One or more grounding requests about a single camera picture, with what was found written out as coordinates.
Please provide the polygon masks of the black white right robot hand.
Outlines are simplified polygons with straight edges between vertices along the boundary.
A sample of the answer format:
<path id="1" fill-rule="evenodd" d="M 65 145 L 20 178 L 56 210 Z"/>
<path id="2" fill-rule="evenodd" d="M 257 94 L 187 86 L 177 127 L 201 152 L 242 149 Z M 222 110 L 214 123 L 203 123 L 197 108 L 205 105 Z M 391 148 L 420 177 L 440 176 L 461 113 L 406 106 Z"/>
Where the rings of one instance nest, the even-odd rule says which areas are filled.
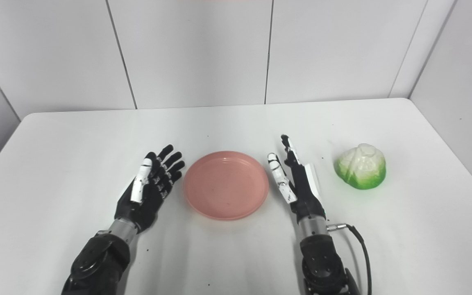
<path id="1" fill-rule="evenodd" d="M 281 135 L 281 143 L 286 152 L 284 165 L 290 168 L 291 179 L 277 154 L 272 152 L 267 156 L 270 172 L 281 196 L 296 215 L 297 222 L 304 218 L 314 220 L 317 217 L 322 217 L 326 221 L 326 213 L 320 202 L 311 167 L 302 163 L 289 136 Z"/>

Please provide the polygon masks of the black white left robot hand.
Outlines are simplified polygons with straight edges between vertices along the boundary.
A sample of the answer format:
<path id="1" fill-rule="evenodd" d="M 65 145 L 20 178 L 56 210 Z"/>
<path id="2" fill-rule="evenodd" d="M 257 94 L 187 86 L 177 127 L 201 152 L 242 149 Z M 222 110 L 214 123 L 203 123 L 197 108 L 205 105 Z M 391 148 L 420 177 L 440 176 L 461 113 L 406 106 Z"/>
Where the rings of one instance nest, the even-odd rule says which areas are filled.
<path id="1" fill-rule="evenodd" d="M 149 152 L 118 200 L 114 218 L 132 222 L 139 233 L 150 228 L 184 167 L 182 153 L 172 144 L 158 154 Z"/>

